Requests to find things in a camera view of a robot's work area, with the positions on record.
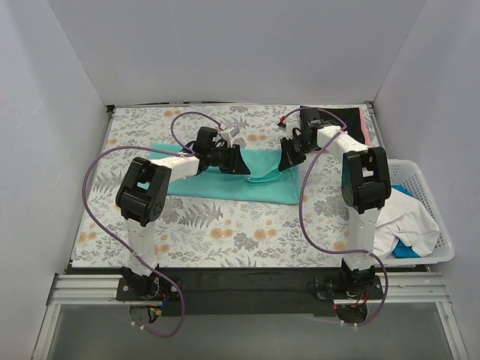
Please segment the teal t shirt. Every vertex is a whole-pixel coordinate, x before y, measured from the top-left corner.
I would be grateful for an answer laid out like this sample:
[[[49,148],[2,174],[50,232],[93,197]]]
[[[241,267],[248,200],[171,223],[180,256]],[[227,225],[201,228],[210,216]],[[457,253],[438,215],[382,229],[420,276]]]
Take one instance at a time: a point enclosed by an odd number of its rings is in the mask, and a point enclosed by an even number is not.
[[[301,185],[297,167],[278,171],[281,151],[241,149],[250,175],[234,175],[210,166],[199,175],[174,181],[169,195],[297,205]]]

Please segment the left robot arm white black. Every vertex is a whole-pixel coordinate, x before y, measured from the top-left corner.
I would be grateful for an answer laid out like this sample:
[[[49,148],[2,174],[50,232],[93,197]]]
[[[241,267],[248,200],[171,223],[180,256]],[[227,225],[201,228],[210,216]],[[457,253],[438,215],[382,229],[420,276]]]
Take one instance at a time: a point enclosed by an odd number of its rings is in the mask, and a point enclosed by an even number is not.
[[[156,160],[136,157],[115,198],[127,226],[127,244],[133,250],[129,265],[121,269],[127,285],[142,299],[152,299],[161,289],[155,255],[155,221],[161,216],[168,187],[216,167],[221,173],[249,175],[240,146],[233,142],[239,134],[236,127],[217,130],[201,127],[196,139],[181,151]]]

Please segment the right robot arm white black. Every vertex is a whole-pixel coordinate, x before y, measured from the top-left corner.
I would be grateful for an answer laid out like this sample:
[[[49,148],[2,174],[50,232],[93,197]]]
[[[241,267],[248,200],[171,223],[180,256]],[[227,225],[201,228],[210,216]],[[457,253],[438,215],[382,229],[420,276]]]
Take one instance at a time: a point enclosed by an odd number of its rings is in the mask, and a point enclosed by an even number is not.
[[[347,123],[326,109],[300,106],[295,112],[300,115],[298,124],[285,115],[278,123],[285,130],[279,171],[298,166],[309,153],[328,152],[341,165],[340,190],[349,213],[346,249],[338,251],[340,268],[314,280],[313,290],[322,299],[367,295],[376,284],[375,266],[381,263],[374,254],[376,225],[392,193],[386,150],[351,137]]]

